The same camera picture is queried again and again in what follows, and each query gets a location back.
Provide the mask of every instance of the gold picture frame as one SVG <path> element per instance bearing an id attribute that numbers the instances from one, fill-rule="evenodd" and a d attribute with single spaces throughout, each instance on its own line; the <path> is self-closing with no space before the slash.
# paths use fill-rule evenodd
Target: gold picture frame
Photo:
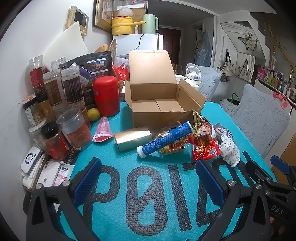
<path id="1" fill-rule="evenodd" d="M 113 16 L 114 0 L 94 0 L 93 26 L 109 33 L 112 32 L 111 21 Z"/>

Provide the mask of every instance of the bubble wrap mat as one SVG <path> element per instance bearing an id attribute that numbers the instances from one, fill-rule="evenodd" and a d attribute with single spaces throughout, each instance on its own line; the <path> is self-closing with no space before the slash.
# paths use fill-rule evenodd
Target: bubble wrap mat
<path id="1" fill-rule="evenodd" d="M 120 113 L 109 118 L 113 133 L 132 128 L 131 110 L 125 102 Z M 202 110 L 212 125 L 220 123 L 228 128 L 241 151 L 241 161 L 232 168 L 222 158 L 210 161 L 226 180 L 239 185 L 253 184 L 246 174 L 246 159 L 242 152 L 273 173 L 232 119 L 216 103 L 206 102 Z M 92 127 L 94 135 L 99 122 Z M 145 159 L 136 149 L 119 152 L 114 139 L 92 143 L 79 154 L 72 177 L 84 169 L 93 157 L 102 161 L 98 183 L 84 205 L 78 207 L 84 221 L 101 241 L 114 240 L 175 240 L 196 241 L 211 221 L 219 207 L 209 198 L 191 163 L 190 148 L 184 153 Z M 225 232 L 229 235 L 238 220 L 242 207 L 238 207 Z M 61 214 L 66 234 L 76 239 Z"/>

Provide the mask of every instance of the bolt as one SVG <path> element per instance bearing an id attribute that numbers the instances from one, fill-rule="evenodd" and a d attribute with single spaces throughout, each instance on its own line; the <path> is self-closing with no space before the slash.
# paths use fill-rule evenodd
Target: bolt
<path id="1" fill-rule="evenodd" d="M 38 184 L 36 184 L 36 187 L 35 187 L 36 189 L 40 189 L 40 188 L 42 188 L 42 184 L 41 183 L 38 183 Z"/>
<path id="2" fill-rule="evenodd" d="M 234 186 L 234 185 L 235 185 L 235 181 L 233 181 L 233 180 L 229 180 L 229 181 L 228 181 L 228 185 L 229 185 L 229 186 Z"/>
<path id="3" fill-rule="evenodd" d="M 255 185 L 255 187 L 256 187 L 257 189 L 261 189 L 261 188 L 262 188 L 261 184 L 258 184 L 258 183 Z"/>
<path id="4" fill-rule="evenodd" d="M 62 182 L 62 185 L 65 186 L 65 187 L 66 186 L 69 186 L 70 185 L 70 181 L 69 180 L 65 180 L 65 181 Z"/>

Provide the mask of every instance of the red canister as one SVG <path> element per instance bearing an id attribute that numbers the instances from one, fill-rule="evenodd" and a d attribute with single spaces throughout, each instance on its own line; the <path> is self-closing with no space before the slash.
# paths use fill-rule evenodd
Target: red canister
<path id="1" fill-rule="evenodd" d="M 93 83 L 94 97 L 101 116 L 119 113 L 118 81 L 114 76 L 97 78 Z"/>

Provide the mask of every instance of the brown door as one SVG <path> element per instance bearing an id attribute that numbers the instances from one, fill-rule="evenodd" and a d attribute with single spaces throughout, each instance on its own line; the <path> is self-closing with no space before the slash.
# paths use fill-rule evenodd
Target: brown door
<path id="1" fill-rule="evenodd" d="M 163 35 L 163 50 L 167 50 L 173 64 L 178 64 L 180 48 L 180 30 L 159 28 L 157 31 Z"/>

